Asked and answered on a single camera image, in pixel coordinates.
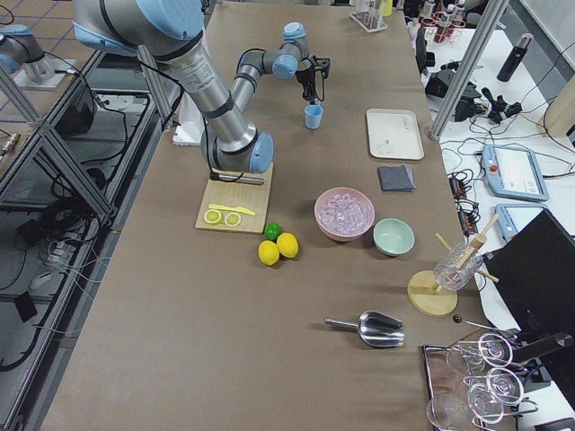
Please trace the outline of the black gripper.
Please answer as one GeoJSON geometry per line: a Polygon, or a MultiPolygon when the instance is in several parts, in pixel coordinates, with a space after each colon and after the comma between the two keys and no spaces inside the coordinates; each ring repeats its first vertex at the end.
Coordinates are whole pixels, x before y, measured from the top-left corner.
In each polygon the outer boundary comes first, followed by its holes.
{"type": "Polygon", "coordinates": [[[312,90],[314,87],[314,104],[322,104],[324,102],[324,80],[329,77],[331,69],[331,60],[328,57],[311,56],[306,57],[300,63],[296,71],[296,79],[303,86],[302,97],[305,101],[312,100],[312,90]],[[318,84],[316,82],[316,74],[321,76],[321,91],[318,92],[318,84]]]}

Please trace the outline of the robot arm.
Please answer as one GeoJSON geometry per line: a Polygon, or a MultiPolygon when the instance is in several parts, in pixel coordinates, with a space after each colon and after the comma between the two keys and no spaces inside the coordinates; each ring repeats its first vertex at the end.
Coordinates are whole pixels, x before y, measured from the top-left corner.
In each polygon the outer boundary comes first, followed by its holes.
{"type": "Polygon", "coordinates": [[[199,1],[78,1],[73,25],[77,40],[90,48],[134,57],[144,47],[165,65],[207,122],[201,144],[206,161],[225,172],[264,173],[272,163],[272,137],[243,116],[262,76],[296,78],[304,99],[315,105],[315,77],[327,77],[331,67],[329,58],[312,55],[304,24],[290,22],[280,48],[252,48],[240,56],[228,88],[202,44],[199,1]]]}
{"type": "Polygon", "coordinates": [[[1,29],[1,67],[7,74],[13,74],[24,64],[34,64],[44,57],[43,48],[28,26],[9,24],[1,29]]]}

